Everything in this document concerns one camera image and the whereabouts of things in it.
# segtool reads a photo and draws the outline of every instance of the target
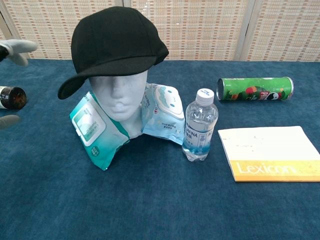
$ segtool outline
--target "wet wipes package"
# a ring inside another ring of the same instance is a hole
[[[185,116],[178,90],[147,83],[141,101],[142,132],[182,145]]]
[[[106,170],[119,148],[129,142],[127,131],[109,118],[88,92],[69,115],[91,161]]]

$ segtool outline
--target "mannequin face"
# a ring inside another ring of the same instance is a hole
[[[128,120],[144,96],[148,70],[129,76],[93,76],[90,84],[100,106],[117,122]]]

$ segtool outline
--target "blue tabletop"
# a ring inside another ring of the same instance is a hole
[[[291,77],[285,101],[214,102],[219,110],[203,162],[181,146],[142,135],[124,145],[109,169],[92,164],[69,119],[88,81],[59,100],[75,74],[70,60],[5,59],[0,86],[24,89],[21,122],[0,130],[0,239],[319,239],[320,183],[235,182],[217,130],[301,126],[320,150],[320,63],[164,61],[148,82],[178,89],[183,108],[219,78]],[[282,137],[279,132],[275,138]]]

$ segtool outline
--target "white bottle cap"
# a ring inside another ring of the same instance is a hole
[[[209,106],[214,103],[215,93],[208,88],[201,88],[196,93],[195,101],[203,106]]]

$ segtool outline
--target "plastic water bottle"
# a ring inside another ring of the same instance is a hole
[[[203,161],[208,156],[219,115],[214,98],[215,93],[212,90],[201,88],[196,93],[195,101],[186,108],[182,151],[191,162]]]

